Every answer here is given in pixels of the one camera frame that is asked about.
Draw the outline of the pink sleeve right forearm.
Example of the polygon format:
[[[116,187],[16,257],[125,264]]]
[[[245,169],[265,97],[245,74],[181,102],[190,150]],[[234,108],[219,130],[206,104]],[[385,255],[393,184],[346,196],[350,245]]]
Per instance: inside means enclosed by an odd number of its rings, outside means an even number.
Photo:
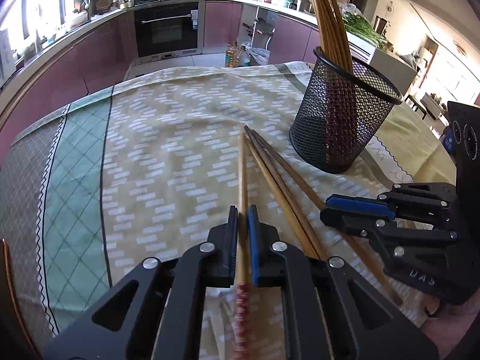
[[[461,306],[447,304],[437,318],[425,321],[421,330],[436,344],[440,359],[460,343],[478,313],[479,300],[470,299]]]

